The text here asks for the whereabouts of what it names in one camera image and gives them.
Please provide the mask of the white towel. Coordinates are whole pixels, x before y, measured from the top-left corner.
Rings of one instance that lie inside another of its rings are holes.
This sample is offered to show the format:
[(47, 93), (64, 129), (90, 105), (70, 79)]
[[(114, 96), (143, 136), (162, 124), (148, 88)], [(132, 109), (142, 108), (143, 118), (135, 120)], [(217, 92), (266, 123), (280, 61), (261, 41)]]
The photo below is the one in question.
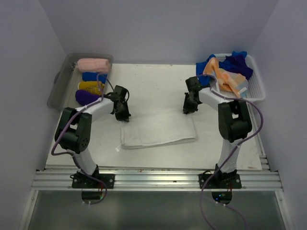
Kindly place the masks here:
[(140, 114), (121, 124), (121, 147), (143, 149), (192, 142), (198, 135), (190, 115), (166, 110), (161, 114)]

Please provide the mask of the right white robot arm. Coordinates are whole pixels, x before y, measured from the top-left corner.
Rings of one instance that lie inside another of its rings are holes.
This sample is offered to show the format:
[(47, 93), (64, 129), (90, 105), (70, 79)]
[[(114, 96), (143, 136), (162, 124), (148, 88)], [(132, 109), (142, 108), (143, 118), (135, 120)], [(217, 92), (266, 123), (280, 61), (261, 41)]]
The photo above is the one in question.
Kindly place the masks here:
[(184, 114), (198, 111), (201, 104), (210, 106), (218, 113), (218, 130), (223, 144), (213, 181), (217, 187), (225, 188), (236, 175), (239, 143), (252, 131), (247, 103), (222, 97), (214, 92), (209, 84), (202, 86), (197, 77), (188, 78), (185, 83), (188, 91), (183, 104)]

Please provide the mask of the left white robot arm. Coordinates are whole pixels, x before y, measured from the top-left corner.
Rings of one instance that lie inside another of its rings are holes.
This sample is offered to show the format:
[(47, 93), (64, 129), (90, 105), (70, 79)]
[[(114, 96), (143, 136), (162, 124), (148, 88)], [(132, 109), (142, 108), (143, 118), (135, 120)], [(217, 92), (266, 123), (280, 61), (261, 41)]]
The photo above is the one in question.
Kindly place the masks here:
[(105, 115), (114, 115), (120, 122), (129, 122), (129, 97), (128, 89), (117, 85), (112, 92), (88, 105), (66, 107), (62, 111), (51, 155), (70, 155), (80, 173), (84, 174), (83, 183), (89, 188), (97, 187), (100, 182), (99, 175), (95, 173), (98, 166), (88, 150), (92, 123)]

